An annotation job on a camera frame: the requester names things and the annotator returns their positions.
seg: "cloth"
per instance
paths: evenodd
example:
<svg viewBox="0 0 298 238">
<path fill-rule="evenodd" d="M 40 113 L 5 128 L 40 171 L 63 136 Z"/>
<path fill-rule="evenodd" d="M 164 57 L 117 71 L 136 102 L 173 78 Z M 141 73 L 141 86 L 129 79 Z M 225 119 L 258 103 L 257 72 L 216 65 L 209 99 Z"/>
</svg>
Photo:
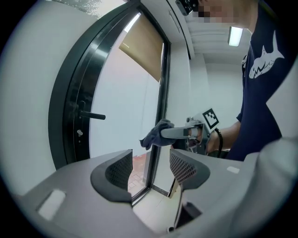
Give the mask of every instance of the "cloth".
<svg viewBox="0 0 298 238">
<path fill-rule="evenodd" d="M 171 123 L 169 120 L 161 119 L 157 123 L 157 125 L 148 133 L 148 135 L 144 139 L 140 140 L 141 147 L 145 147 L 146 150 L 149 150 L 152 145 L 161 147 L 174 144 L 176 142 L 176 139 L 163 138 L 160 134 L 163 129 L 169 129 L 173 127 L 174 124 Z"/>
<path fill-rule="evenodd" d="M 246 155 L 281 138 L 266 102 L 286 78 L 297 55 L 284 36 L 279 23 L 259 2 L 256 28 L 243 60 L 243 102 L 237 116 L 241 127 L 227 159 L 243 161 Z"/>
</svg>

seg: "floor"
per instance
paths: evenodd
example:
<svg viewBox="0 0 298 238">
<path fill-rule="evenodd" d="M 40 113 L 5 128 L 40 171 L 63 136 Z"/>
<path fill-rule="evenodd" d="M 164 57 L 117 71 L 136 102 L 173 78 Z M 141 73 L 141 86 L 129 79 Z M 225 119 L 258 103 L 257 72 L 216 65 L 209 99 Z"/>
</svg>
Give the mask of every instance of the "floor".
<svg viewBox="0 0 298 238">
<path fill-rule="evenodd" d="M 142 188 L 145 187 L 145 182 L 143 181 L 145 161 L 146 154 L 134 156 L 132 158 L 133 170 L 128 182 L 128 192 L 131 193 L 131 196 L 136 195 Z"/>
<path fill-rule="evenodd" d="M 179 207 L 181 189 L 177 188 L 172 198 L 151 190 L 133 211 L 139 219 L 159 235 L 166 234 L 167 228 L 174 225 Z"/>
</svg>

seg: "mesh panel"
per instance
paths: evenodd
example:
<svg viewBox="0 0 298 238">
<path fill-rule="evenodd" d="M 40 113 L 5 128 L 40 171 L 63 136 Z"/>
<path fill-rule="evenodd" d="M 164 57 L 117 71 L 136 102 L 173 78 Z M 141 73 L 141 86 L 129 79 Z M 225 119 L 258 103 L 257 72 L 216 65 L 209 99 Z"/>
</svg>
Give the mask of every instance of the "mesh panel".
<svg viewBox="0 0 298 238">
<path fill-rule="evenodd" d="M 169 163 L 171 171 L 180 185 L 183 181 L 196 174 L 196 168 L 194 165 L 184 161 L 173 153 L 171 153 Z"/>
<path fill-rule="evenodd" d="M 131 154 L 118 160 L 106 170 L 106 178 L 113 185 L 127 191 L 129 176 L 132 172 Z"/>
</svg>

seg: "black mesh pad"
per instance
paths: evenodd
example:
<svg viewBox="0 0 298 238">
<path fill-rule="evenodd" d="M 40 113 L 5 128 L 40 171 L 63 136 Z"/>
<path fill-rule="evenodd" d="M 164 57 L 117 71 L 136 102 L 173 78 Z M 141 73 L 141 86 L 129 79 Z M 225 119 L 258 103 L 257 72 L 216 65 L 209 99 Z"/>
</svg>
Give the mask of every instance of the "black mesh pad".
<svg viewBox="0 0 298 238">
<path fill-rule="evenodd" d="M 129 176 L 132 172 L 132 150 L 98 165 L 91 173 L 93 188 L 111 202 L 131 203 L 127 192 Z"/>
<path fill-rule="evenodd" d="M 106 178 L 113 185 L 127 191 L 129 176 L 132 172 L 132 157 L 128 154 L 110 165 L 106 170 Z"/>
<path fill-rule="evenodd" d="M 182 190 L 196 189 L 210 176 L 210 169 L 206 165 L 175 149 L 170 150 L 169 163 Z"/>
</svg>

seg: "shark print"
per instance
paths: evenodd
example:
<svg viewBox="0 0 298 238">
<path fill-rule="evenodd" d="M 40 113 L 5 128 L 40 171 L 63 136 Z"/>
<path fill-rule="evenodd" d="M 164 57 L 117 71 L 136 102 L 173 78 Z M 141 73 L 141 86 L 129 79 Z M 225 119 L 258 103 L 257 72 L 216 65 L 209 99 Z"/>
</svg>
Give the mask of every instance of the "shark print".
<svg viewBox="0 0 298 238">
<path fill-rule="evenodd" d="M 263 46 L 262 49 L 262 55 L 260 58 L 256 58 L 253 66 L 251 67 L 249 77 L 251 79 L 256 79 L 258 76 L 268 72 L 272 67 L 276 59 L 282 58 L 284 59 L 284 56 L 281 54 L 281 52 L 278 51 L 278 44 L 276 41 L 276 34 L 274 31 L 273 34 L 273 52 L 267 53 L 265 50 L 265 47 Z"/>
</svg>

